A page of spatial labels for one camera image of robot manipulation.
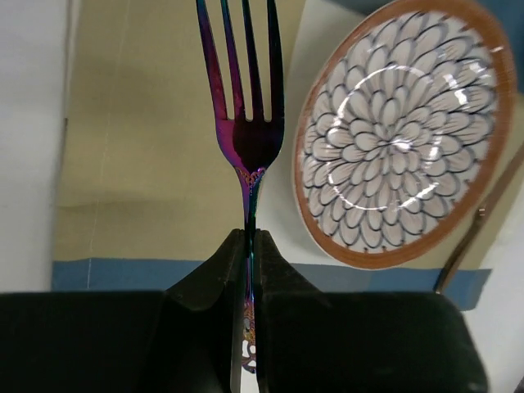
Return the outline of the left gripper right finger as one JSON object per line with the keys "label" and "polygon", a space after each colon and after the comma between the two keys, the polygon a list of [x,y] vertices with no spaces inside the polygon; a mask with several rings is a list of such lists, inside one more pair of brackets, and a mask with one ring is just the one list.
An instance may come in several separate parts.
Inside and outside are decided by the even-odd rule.
{"label": "left gripper right finger", "polygon": [[431,292],[320,291],[254,238],[256,377],[263,392],[487,392],[458,309]]}

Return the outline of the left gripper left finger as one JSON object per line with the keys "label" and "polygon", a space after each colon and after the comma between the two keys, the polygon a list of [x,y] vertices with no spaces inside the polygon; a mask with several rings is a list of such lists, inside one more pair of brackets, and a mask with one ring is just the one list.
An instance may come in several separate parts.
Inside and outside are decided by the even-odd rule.
{"label": "left gripper left finger", "polygon": [[3,294],[2,391],[240,391],[244,242],[164,291]]}

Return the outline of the blue beige checked placemat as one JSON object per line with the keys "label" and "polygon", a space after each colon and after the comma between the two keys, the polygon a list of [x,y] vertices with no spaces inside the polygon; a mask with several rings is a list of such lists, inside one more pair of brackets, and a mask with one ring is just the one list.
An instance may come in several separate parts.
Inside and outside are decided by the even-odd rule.
{"label": "blue beige checked placemat", "polygon": [[[428,290],[451,245],[388,270],[325,255],[295,208],[292,139],[315,75],[377,7],[281,1],[286,137],[257,215],[278,249],[326,291]],[[183,277],[243,224],[237,176],[215,138],[192,1],[85,1],[79,13],[58,199],[55,289],[157,288]]]}

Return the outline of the iridescent purple fork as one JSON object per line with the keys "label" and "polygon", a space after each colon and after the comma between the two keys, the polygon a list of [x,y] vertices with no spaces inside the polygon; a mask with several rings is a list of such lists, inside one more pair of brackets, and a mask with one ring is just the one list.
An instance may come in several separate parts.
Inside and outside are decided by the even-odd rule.
{"label": "iridescent purple fork", "polygon": [[221,3],[221,10],[233,90],[233,117],[229,117],[227,112],[223,80],[206,3],[204,0],[196,1],[201,44],[215,115],[216,137],[220,150],[229,164],[234,168],[242,189],[244,230],[246,237],[246,290],[243,322],[244,340],[247,343],[247,353],[242,357],[242,367],[249,373],[255,373],[256,354],[253,351],[255,348],[255,217],[262,178],[269,166],[271,166],[277,158],[282,148],[284,138],[285,105],[282,44],[276,4],[274,0],[268,0],[271,118],[270,120],[266,120],[264,117],[260,72],[251,22],[250,4],[249,2],[243,2],[242,14],[253,110],[253,116],[247,118],[228,2],[223,1]]}

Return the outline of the floral plate with orange rim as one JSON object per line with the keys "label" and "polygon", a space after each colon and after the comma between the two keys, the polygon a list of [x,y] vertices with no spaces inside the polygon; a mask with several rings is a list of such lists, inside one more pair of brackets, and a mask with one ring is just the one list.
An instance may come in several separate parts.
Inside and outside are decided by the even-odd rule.
{"label": "floral plate with orange rim", "polygon": [[316,245],[388,269],[442,242],[493,177],[515,91],[508,39],[478,2],[394,1],[366,17],[296,129],[296,203]]}

